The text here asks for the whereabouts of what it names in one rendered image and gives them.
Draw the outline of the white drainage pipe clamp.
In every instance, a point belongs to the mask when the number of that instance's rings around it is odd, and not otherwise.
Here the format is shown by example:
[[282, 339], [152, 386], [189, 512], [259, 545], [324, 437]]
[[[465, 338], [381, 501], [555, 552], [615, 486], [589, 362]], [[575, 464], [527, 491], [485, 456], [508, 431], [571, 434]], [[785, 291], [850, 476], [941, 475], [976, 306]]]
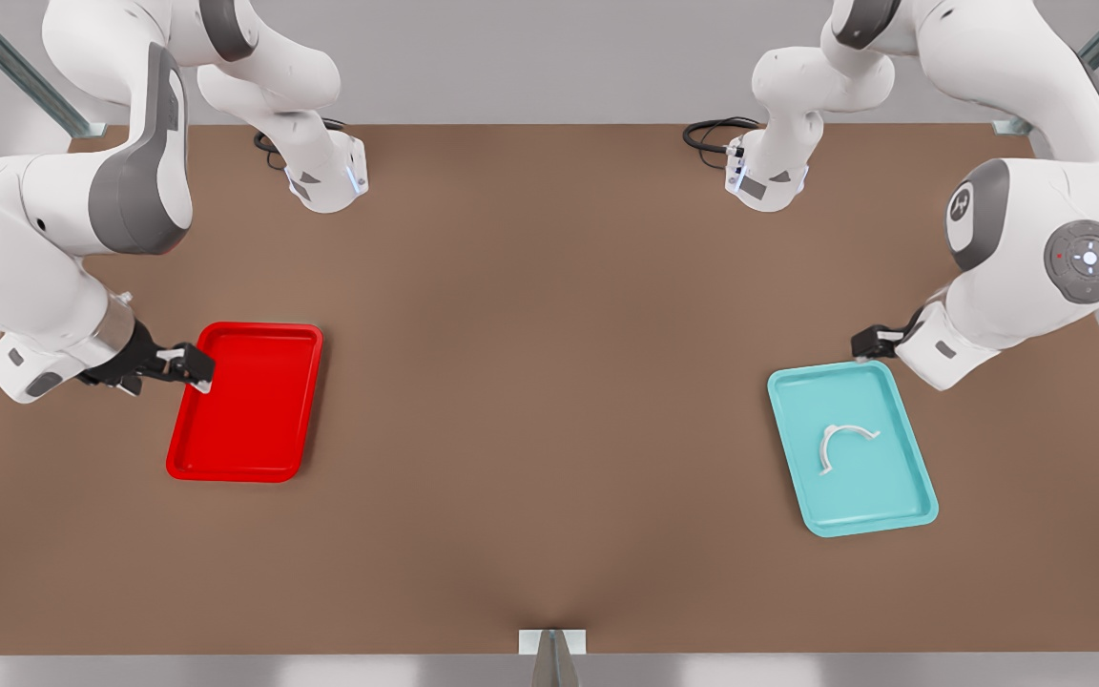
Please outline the white drainage pipe clamp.
[[821, 432], [819, 443], [819, 475], [828, 475], [834, 469], [834, 462], [830, 456], [830, 444], [839, 436], [859, 436], [864, 443], [872, 443], [881, 437], [879, 430], [872, 430], [868, 426], [858, 425], [829, 425]]

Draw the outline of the teal rectangular tray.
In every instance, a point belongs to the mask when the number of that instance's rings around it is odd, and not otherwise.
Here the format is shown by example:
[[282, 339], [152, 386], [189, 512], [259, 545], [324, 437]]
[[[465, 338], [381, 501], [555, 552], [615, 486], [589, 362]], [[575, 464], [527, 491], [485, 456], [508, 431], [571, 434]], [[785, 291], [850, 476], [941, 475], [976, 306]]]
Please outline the teal rectangular tray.
[[[799, 513], [815, 536], [837, 538], [923, 527], [939, 516], [902, 395], [889, 366], [845, 362], [781, 369], [767, 392]], [[830, 444], [834, 469], [819, 475], [821, 432], [829, 425], [879, 430], [864, 443]]]

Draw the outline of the red rectangular tray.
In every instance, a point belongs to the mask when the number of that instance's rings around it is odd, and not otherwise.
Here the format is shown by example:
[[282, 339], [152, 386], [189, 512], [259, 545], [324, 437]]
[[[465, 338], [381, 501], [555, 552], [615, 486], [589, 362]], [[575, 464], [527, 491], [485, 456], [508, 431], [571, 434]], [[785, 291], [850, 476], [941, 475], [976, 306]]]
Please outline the red rectangular tray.
[[301, 468], [324, 337], [311, 324], [218, 322], [197, 347], [210, 391], [184, 392], [167, 448], [178, 480], [287, 483]]

